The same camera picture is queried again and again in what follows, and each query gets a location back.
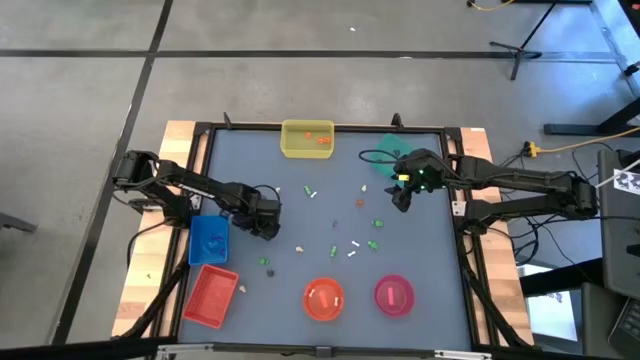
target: red bowl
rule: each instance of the red bowl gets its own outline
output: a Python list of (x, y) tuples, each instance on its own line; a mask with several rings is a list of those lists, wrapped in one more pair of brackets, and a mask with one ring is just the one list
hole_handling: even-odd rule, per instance
[(314, 279), (304, 289), (302, 305), (307, 314), (317, 321), (331, 321), (344, 308), (344, 292), (331, 278)]

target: concrete floor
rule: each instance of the concrete floor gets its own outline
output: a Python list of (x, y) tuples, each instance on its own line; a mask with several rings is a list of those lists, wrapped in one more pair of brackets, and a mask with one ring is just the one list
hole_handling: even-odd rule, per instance
[[(617, 2), (597, 3), (622, 53), (640, 60), (638, 39)], [(4, 0), (0, 48), (146, 49), (162, 4)], [(518, 4), (481, 13), (463, 0), (184, 0), (173, 6), (161, 49), (488, 51), (490, 40), (520, 44), (545, 9)], [(588, 7), (556, 10), (532, 48), (609, 52)], [(34, 235), (0, 231), (0, 347), (46, 341), (142, 63), (0, 57), (0, 185), (9, 189), (0, 194), (0, 211), (40, 225)], [(218, 121), (223, 111), (236, 121), (371, 124), (388, 123), (399, 112), (406, 124), (485, 127), (494, 159), (501, 161), (525, 140), (545, 148), (583, 141), (544, 136), (541, 125), (595, 124), (633, 99), (613, 63), (525, 63), (515, 82), (508, 80), (511, 65), (477, 59), (158, 59), (129, 148), (157, 151), (167, 120)], [(611, 144), (640, 147), (633, 139)], [(596, 151), (578, 154), (589, 174)], [(526, 165), (576, 169), (570, 153)], [(138, 223), (135, 212), (111, 205), (70, 341), (109, 337), (124, 283), (126, 241)], [(516, 222), (511, 230), (520, 233), (522, 226)], [(550, 228), (574, 261), (600, 255), (597, 222)], [(537, 259), (566, 263), (544, 233)]]

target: small toy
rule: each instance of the small toy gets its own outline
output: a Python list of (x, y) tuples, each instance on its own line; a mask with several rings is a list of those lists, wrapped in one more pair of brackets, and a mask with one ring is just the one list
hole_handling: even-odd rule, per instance
[(380, 249), (380, 245), (378, 245), (378, 243), (375, 241), (368, 241), (367, 245), (369, 245), (369, 249), (373, 251), (377, 251), (378, 249)]

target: pink bowl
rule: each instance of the pink bowl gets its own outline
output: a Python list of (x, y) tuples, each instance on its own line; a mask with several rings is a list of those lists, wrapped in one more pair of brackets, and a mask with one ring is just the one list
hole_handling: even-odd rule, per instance
[(380, 279), (373, 297), (380, 310), (391, 317), (407, 315), (415, 301), (413, 286), (400, 275), (387, 275)]

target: black stand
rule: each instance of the black stand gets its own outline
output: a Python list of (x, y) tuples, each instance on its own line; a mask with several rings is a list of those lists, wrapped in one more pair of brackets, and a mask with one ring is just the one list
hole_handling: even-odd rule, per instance
[(542, 53), (539, 51), (528, 51), (528, 50), (525, 50), (524, 48), (527, 46), (531, 38), (533, 38), (533, 35), (536, 34), (536, 31), (538, 31), (538, 29), (540, 28), (540, 25), (542, 25), (544, 20), (547, 18), (547, 16), (549, 16), (549, 14), (551, 13), (551, 10), (553, 10), (553, 8), (556, 7), (556, 5), (558, 5), (558, 0), (554, 1), (553, 4), (551, 4), (549, 9), (547, 9), (547, 12), (545, 12), (544, 16), (542, 16), (542, 19), (538, 21), (538, 24), (536, 24), (536, 27), (533, 28), (529, 36), (527, 36), (527, 39), (524, 41), (524, 43), (522, 43), (520, 47), (497, 43), (495, 41), (491, 41), (489, 43), (489, 45), (491, 46), (501, 47), (509, 50), (509, 52), (511, 52), (512, 50), (515, 51), (515, 54), (512, 53), (513, 57), (515, 58), (515, 63), (513, 64), (513, 70), (511, 71), (511, 81), (515, 80), (516, 76), (518, 76), (518, 69), (520, 68), (520, 62), (522, 61), (522, 59), (537, 59), (542, 56)]
[[(640, 115), (640, 98), (613, 114), (599, 125), (544, 124), (547, 135), (607, 136), (619, 134), (633, 129), (627, 125), (629, 120)], [(640, 132), (633, 132), (629, 137), (640, 137)]]

